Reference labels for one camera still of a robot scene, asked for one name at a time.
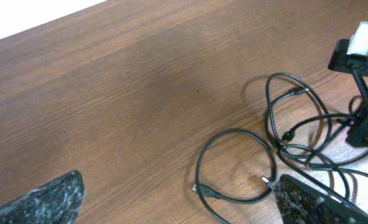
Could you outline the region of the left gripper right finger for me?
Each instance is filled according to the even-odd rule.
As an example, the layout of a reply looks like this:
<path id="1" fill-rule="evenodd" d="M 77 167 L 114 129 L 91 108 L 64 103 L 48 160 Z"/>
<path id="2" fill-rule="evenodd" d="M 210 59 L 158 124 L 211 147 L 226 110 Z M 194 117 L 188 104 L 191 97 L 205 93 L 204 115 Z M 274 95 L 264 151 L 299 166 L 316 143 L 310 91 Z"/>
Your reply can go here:
<path id="1" fill-rule="evenodd" d="M 368 216 L 331 199 L 290 175 L 272 183 L 284 224 L 368 224 Z"/>

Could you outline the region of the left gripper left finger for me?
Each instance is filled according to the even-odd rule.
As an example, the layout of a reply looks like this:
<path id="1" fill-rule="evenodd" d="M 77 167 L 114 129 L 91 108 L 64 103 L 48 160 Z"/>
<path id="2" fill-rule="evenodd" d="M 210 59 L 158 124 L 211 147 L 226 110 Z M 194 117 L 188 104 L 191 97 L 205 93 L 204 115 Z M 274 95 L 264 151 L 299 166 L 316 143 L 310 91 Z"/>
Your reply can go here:
<path id="1" fill-rule="evenodd" d="M 0 206 L 0 223 L 75 223 L 85 198 L 77 170 Z"/>

